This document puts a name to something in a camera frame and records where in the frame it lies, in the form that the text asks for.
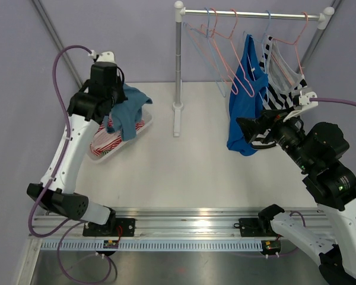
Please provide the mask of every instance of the red and white striped cloth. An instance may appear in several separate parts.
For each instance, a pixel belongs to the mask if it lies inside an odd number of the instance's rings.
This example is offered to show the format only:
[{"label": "red and white striped cloth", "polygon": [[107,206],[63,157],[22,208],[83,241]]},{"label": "red and white striped cloth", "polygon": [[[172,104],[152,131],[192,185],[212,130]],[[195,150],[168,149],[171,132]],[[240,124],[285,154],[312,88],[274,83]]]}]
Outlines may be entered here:
[{"label": "red and white striped cloth", "polygon": [[[136,131],[141,129],[144,125],[144,120],[136,123]],[[108,119],[108,126],[113,126],[111,118]],[[90,144],[90,150],[94,155],[100,156],[102,154],[107,154],[111,150],[115,149],[121,142],[121,130],[112,134],[108,134],[106,127],[101,124],[96,134],[94,135],[93,142]]]}]

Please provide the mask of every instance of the blue cloth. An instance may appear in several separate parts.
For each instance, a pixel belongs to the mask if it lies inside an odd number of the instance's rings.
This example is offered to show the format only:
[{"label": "blue cloth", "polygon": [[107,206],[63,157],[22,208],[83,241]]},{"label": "blue cloth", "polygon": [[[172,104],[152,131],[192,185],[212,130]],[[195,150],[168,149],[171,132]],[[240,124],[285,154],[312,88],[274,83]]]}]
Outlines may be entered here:
[{"label": "blue cloth", "polygon": [[[268,76],[262,72],[259,61],[256,55],[255,44],[253,42],[252,36],[247,35],[244,45],[243,57],[241,58],[241,65],[246,72],[246,78],[251,83],[255,95],[250,97],[240,85],[237,80],[234,80],[239,93],[237,95],[231,92],[230,96],[230,132],[227,141],[227,147],[229,150],[238,151],[244,156],[251,156],[256,152],[250,144],[244,139],[243,132],[241,131],[236,118],[257,118],[260,117],[260,111],[262,110],[262,99],[266,94],[266,87],[268,86]],[[255,69],[253,74],[255,80],[252,80],[252,69]],[[244,79],[243,71],[240,66],[236,72],[237,78],[243,83],[243,85],[248,89],[249,93],[252,93],[250,87],[246,80]]]},{"label": "blue cloth", "polygon": [[123,88],[128,100],[113,106],[110,114],[112,127],[108,126],[108,116],[104,117],[103,123],[109,134],[121,129],[121,139],[129,141],[136,137],[136,123],[142,119],[142,105],[153,102],[145,93],[135,87],[124,84]]}]

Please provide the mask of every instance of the clothes rack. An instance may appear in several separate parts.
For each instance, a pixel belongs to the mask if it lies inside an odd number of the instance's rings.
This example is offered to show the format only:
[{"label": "clothes rack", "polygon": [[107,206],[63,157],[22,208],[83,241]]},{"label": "clothes rack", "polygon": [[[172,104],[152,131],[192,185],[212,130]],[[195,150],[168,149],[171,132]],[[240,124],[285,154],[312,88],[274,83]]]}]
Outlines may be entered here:
[{"label": "clothes rack", "polygon": [[[187,9],[182,1],[177,1],[174,4],[175,9],[175,20],[176,20],[176,88],[175,88],[175,99],[173,103],[174,110],[174,128],[173,135],[174,137],[180,136],[181,130],[181,115],[183,111],[183,103],[181,97],[181,41],[182,41],[182,18],[184,15],[208,15],[207,10],[205,9]],[[332,15],[335,13],[335,9],[333,7],[327,7],[323,10],[323,12],[318,15],[308,15],[309,21],[317,21],[318,26],[317,30],[305,52],[305,56],[302,59],[302,62],[308,62],[310,57],[312,56],[316,45],[314,42],[319,41],[319,35],[322,34],[328,25]],[[209,12],[210,15],[215,15],[214,11]],[[218,16],[228,16],[235,17],[235,13],[233,11],[217,11]],[[243,18],[269,18],[269,14],[267,12],[258,13],[258,12],[237,12],[238,17]],[[306,16],[304,14],[271,14],[272,19],[282,19],[282,20],[306,20]]]}]

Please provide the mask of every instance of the white platform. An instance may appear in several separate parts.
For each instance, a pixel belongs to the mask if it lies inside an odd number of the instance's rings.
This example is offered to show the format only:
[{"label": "white platform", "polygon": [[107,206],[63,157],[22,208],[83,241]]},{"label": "white platform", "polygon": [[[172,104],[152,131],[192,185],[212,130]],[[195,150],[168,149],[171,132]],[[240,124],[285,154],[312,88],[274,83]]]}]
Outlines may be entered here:
[{"label": "white platform", "polygon": [[316,207],[300,169],[279,148],[229,151],[228,98],[215,83],[183,83],[182,130],[173,137],[174,83],[130,84],[153,105],[149,129],[108,162],[85,158],[77,192],[111,207]]}]

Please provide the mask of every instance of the metal floor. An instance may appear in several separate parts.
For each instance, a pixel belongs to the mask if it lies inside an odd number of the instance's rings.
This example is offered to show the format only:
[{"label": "metal floor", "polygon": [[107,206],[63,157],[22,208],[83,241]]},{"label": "metal floor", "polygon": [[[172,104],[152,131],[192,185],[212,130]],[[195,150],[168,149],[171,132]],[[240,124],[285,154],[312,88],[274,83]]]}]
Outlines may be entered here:
[{"label": "metal floor", "polygon": [[[292,246],[285,244],[284,252]],[[61,252],[65,268],[90,252]],[[116,285],[326,285],[316,264],[303,252],[283,258],[251,257],[259,253],[232,252],[117,252],[112,255],[118,276],[111,273],[108,282]],[[107,262],[100,258],[86,259],[69,273],[81,281],[98,281],[107,272]],[[32,285],[68,285],[58,267],[55,251],[41,251]]]}]

